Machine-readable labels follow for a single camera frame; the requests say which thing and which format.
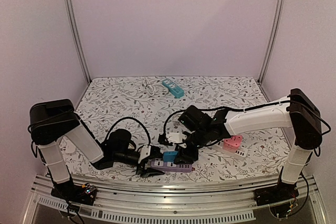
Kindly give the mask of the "blue plug adapter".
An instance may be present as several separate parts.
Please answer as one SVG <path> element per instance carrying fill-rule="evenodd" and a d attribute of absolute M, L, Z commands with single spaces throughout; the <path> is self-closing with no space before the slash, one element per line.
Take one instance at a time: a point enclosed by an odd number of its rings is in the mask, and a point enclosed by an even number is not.
<path fill-rule="evenodd" d="M 163 162 L 174 162 L 178 151 L 167 151 L 163 153 Z"/>

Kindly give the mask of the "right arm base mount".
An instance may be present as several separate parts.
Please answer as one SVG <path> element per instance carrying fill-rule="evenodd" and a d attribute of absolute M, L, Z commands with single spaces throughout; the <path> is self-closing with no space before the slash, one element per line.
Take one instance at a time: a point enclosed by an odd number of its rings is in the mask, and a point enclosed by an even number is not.
<path fill-rule="evenodd" d="M 274 204 L 299 196 L 296 184 L 278 182 L 274 186 L 254 190 L 254 201 L 257 206 Z"/>

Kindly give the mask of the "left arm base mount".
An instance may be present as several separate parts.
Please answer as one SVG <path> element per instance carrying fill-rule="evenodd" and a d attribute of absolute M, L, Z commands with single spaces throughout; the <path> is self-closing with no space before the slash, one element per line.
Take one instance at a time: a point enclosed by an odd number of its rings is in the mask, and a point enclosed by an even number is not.
<path fill-rule="evenodd" d="M 89 183 L 75 185 L 69 180 L 61 184 L 54 183 L 51 195 L 65 201 L 92 206 L 97 195 L 97 187 Z"/>

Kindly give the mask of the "purple power strip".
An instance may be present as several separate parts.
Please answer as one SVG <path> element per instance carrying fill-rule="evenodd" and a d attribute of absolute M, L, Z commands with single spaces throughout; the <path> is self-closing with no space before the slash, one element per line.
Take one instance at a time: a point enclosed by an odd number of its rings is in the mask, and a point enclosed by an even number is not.
<path fill-rule="evenodd" d="M 165 162 L 163 159 L 155 158 L 150 162 L 151 168 L 163 172 L 180 172 L 190 173 L 192 171 L 191 164 L 174 164 L 173 162 Z"/>

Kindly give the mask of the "light pink cube socket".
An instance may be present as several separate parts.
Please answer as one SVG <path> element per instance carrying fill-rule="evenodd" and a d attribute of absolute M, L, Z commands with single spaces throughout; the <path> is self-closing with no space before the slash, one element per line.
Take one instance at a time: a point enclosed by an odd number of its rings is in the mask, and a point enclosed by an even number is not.
<path fill-rule="evenodd" d="M 227 141 L 225 140 L 223 142 L 223 149 L 229 152 L 236 152 L 236 150 L 239 148 L 240 143 L 236 141 Z"/>

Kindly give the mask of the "white power strip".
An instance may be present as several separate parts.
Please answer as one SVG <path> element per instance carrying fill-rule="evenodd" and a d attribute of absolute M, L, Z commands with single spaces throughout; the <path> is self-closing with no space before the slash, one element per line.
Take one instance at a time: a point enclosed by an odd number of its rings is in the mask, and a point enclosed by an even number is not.
<path fill-rule="evenodd" d="M 240 161 L 243 161 L 248 156 L 248 150 L 243 146 L 239 147 L 238 149 L 230 149 L 224 148 L 223 145 L 214 145 L 212 146 L 212 149 Z"/>

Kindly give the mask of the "pink plug adapter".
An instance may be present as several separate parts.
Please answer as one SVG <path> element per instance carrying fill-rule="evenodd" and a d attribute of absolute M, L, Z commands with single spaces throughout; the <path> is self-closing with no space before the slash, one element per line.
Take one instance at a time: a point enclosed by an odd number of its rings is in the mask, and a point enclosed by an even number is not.
<path fill-rule="evenodd" d="M 231 138 L 226 138 L 224 140 L 227 140 L 227 141 L 236 141 L 236 142 L 239 142 L 240 143 L 240 146 L 241 146 L 241 143 L 242 143 L 242 140 L 243 140 L 243 137 L 241 135 L 234 135 L 232 136 Z"/>

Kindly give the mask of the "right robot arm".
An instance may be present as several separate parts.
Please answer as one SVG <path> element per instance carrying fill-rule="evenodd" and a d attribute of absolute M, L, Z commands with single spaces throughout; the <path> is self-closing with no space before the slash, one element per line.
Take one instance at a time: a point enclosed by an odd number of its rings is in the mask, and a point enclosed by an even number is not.
<path fill-rule="evenodd" d="M 292 128 L 294 143 L 281 169 L 278 185 L 271 190 L 276 201 L 291 194 L 312 152 L 319 148 L 323 136 L 331 131 L 318 108 L 300 89 L 292 89 L 288 96 L 279 100 L 249 108 L 223 106 L 215 108 L 214 116 L 209 116 L 207 111 L 193 105 L 180 110 L 178 121 L 189 132 L 164 131 L 159 136 L 159 143 L 177 145 L 179 153 L 175 162 L 189 164 L 198 160 L 200 148 L 216 145 L 232 136 L 278 127 Z"/>

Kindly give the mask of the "teal power strip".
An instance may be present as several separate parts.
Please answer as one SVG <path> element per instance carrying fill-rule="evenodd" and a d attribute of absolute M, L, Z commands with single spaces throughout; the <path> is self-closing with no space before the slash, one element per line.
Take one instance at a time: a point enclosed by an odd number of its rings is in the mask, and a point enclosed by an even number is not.
<path fill-rule="evenodd" d="M 162 84 L 176 99 L 184 96 L 184 90 L 170 79 L 164 79 Z"/>

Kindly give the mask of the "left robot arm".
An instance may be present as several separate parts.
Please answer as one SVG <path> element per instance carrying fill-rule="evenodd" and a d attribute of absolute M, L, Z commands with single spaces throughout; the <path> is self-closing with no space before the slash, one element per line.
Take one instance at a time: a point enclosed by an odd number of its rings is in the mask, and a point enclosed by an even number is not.
<path fill-rule="evenodd" d="M 100 143 L 75 113 L 69 99 L 37 103 L 30 108 L 29 118 L 31 139 L 45 161 L 55 188 L 67 200 L 77 197 L 78 188 L 57 143 L 63 137 L 71 141 L 97 170 L 123 163 L 136 167 L 136 174 L 140 177 L 163 174 L 163 171 L 146 167 L 149 160 L 162 157 L 158 147 L 148 144 L 137 148 L 131 133 L 125 129 L 110 129 Z"/>

